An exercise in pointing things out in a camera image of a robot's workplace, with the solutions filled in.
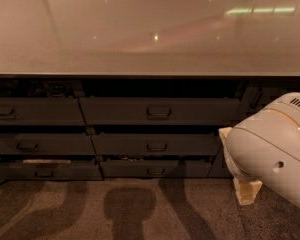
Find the table top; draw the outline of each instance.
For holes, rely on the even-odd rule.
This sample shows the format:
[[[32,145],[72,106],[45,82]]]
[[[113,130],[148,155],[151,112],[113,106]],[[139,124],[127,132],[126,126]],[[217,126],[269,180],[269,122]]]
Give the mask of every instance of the table top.
[[[300,0],[0,0],[0,76],[300,76]]]

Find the white object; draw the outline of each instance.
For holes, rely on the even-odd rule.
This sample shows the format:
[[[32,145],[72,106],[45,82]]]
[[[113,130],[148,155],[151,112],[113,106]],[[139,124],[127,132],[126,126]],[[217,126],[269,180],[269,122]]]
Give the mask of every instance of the white object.
[[[283,95],[236,125],[224,145],[235,177],[255,177],[300,208],[300,93]]]

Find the white rounded machine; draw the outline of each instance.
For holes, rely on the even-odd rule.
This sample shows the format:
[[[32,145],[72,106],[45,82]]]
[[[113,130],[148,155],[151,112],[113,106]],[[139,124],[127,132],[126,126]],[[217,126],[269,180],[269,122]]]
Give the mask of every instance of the white rounded machine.
[[[224,145],[235,177],[258,179],[300,208],[300,93],[285,94],[236,125]]]

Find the floor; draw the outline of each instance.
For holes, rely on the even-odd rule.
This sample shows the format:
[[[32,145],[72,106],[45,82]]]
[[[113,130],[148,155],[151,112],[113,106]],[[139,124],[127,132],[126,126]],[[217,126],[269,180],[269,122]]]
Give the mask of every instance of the floor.
[[[300,240],[300,210],[265,186],[240,206],[230,179],[10,181],[0,239]]]

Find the dark drawer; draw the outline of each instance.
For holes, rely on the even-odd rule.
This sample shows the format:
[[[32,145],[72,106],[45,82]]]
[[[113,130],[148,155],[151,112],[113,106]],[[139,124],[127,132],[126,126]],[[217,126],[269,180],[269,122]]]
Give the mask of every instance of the dark drawer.
[[[0,98],[0,125],[84,125],[77,99]]]
[[[107,159],[100,163],[104,177],[204,178],[211,164],[204,161],[124,161]]]
[[[220,140],[213,134],[100,134],[92,137],[97,155],[215,156]]]
[[[0,155],[94,155],[85,134],[0,134]]]
[[[81,98],[87,124],[223,125],[234,117],[237,99]]]
[[[95,159],[25,163],[0,158],[0,179],[5,180],[102,180]]]

